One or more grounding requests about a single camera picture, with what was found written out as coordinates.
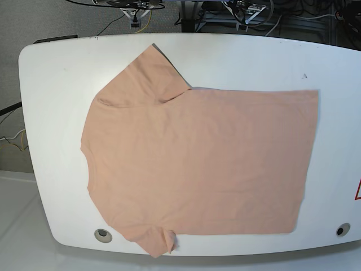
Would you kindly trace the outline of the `red triangle warning sticker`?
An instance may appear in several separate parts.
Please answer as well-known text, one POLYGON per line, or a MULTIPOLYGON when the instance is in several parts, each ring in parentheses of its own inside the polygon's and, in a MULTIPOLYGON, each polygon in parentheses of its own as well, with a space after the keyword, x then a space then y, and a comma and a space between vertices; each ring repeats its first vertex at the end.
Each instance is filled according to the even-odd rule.
POLYGON ((356 191, 356 195, 355 195, 355 200, 360 200, 361 199, 361 180, 359 181, 359 185, 358 185, 358 188, 357 188, 357 191, 356 191))

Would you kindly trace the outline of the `aluminium frame rack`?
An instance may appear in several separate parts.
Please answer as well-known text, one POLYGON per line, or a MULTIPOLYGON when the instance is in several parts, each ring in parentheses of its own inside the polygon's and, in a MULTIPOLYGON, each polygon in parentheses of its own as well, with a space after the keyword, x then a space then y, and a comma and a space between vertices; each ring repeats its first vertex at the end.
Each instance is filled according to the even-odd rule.
POLYGON ((284 37, 360 50, 360 1, 178 1, 186 33, 284 37))

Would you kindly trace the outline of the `black bar at left edge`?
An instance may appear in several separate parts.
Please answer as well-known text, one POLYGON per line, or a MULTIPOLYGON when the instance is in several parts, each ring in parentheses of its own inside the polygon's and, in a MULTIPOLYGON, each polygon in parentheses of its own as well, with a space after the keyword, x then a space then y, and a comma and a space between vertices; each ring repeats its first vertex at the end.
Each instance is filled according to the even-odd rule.
POLYGON ((12 111, 14 111, 14 110, 16 110, 16 109, 18 109, 18 108, 20 108, 20 107, 22 107, 22 103, 21 103, 21 102, 17 102, 17 103, 15 103, 15 104, 12 104, 12 105, 4 108, 4 109, 1 109, 1 110, 0 110, 0 116, 3 116, 3 115, 5 115, 5 114, 7 114, 7 113, 9 113, 9 112, 12 112, 12 111))

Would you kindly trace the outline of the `peach orange T-shirt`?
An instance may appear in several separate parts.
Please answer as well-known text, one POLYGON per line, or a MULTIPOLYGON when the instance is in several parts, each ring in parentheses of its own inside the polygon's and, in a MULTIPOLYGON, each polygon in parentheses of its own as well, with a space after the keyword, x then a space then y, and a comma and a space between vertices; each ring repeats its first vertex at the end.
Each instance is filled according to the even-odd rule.
POLYGON ((94 97, 81 151, 104 221, 153 257, 186 235, 288 234, 316 90, 193 89, 154 45, 94 97))

